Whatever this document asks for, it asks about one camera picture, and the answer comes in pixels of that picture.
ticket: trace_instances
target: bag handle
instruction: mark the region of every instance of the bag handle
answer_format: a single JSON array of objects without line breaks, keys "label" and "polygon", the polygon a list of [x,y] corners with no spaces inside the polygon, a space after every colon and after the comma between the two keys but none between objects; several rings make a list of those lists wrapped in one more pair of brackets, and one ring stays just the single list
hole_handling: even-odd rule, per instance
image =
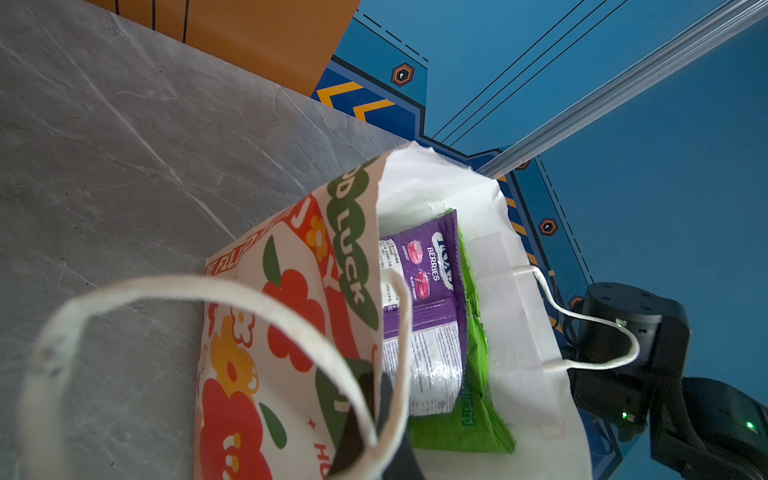
[{"label": "bag handle", "polygon": [[408,419],[411,368],[412,302],[405,281],[382,269],[402,301],[398,369],[392,410],[376,438],[376,427],[357,379],[338,350],[299,314],[270,296],[240,283],[206,276],[149,276],[125,280],[67,301],[45,324],[35,341],[18,404],[23,463],[30,480],[69,480],[60,415],[61,397],[71,375],[80,338],[93,315],[141,299],[197,300],[224,303],[250,311],[279,328],[322,368],[354,408],[365,451],[337,478],[377,478],[392,461]]},{"label": "bag handle", "polygon": [[618,329],[624,335],[628,336],[631,342],[629,351],[627,352],[626,355],[616,357],[615,359],[609,360],[606,363],[585,363],[585,362],[575,362],[574,360],[562,360],[562,359],[550,360],[549,362],[544,362],[542,364],[545,372],[560,372],[561,370],[567,370],[567,369],[583,369],[583,370],[616,369],[620,366],[625,366],[629,363],[634,362],[637,356],[640,355],[640,343],[637,341],[637,337],[632,332],[630,332],[629,329],[627,329],[626,327],[623,327],[622,325],[619,325],[616,322],[611,322],[610,320],[597,318],[596,316],[582,315],[580,313],[571,312],[570,310],[566,310],[565,308],[559,306],[558,303],[554,301],[554,298],[552,298],[552,292],[549,290],[547,279],[544,277],[544,274],[542,273],[541,270],[539,270],[537,266],[534,266],[534,265],[517,266],[512,269],[512,272],[514,275],[520,275],[523,273],[533,273],[534,276],[536,277],[536,280],[538,280],[539,285],[541,285],[541,289],[544,290],[544,295],[547,297],[547,301],[554,307],[555,310],[562,313],[563,315],[572,316],[574,318],[589,320],[590,322],[597,322],[597,323],[602,323],[603,325],[612,326],[613,328]]}]

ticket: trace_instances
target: candy wrapper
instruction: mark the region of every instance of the candy wrapper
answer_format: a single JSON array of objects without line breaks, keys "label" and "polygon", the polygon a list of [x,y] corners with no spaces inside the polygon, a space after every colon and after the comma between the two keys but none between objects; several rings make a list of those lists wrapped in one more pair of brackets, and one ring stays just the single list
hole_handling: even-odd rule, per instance
[{"label": "candy wrapper", "polygon": [[[453,410],[467,356],[467,316],[456,212],[379,240],[379,265],[393,268],[411,287],[414,362],[411,415]],[[399,299],[382,285],[384,371],[397,370]]]}]

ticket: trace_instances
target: paper bag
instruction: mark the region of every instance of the paper bag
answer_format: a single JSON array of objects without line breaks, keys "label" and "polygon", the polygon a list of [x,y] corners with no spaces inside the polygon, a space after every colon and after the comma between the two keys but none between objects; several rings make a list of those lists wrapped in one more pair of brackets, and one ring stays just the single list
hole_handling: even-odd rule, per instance
[{"label": "paper bag", "polygon": [[[356,375],[374,372],[376,389],[383,323],[378,239],[449,208],[458,212],[478,281],[481,320],[491,340],[491,394],[518,450],[419,451],[422,469],[427,478],[589,478],[586,436],[568,377],[540,371],[541,361],[559,352],[535,281],[506,279],[484,252],[492,248],[511,266],[528,259],[495,180],[410,144],[254,227],[211,257],[206,274],[245,283],[297,311],[334,343]],[[497,280],[509,281],[503,298],[490,287]],[[205,311],[195,479],[325,478],[349,411],[343,394],[277,328],[225,305],[212,303]],[[520,342],[527,343],[524,355],[510,356]],[[536,405],[542,408],[535,415],[525,415]]]}]

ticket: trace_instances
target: marble countertop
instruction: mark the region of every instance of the marble countertop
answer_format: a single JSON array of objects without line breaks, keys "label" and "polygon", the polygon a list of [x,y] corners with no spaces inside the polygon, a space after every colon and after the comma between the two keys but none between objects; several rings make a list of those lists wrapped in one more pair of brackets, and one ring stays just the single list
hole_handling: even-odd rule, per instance
[{"label": "marble countertop", "polygon": [[[0,2],[0,478],[31,344],[66,299],[205,259],[403,142],[80,0]],[[191,478],[202,305],[92,321],[66,395],[82,478]]]}]

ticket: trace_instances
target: green snack package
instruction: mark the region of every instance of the green snack package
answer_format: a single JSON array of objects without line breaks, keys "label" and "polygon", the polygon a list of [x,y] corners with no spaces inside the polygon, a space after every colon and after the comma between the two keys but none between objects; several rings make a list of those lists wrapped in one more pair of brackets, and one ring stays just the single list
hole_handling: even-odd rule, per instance
[{"label": "green snack package", "polygon": [[450,413],[412,416],[408,438],[418,449],[513,453],[515,439],[493,408],[488,387],[488,342],[480,323],[477,286],[459,232],[467,313],[467,363],[462,392]]}]

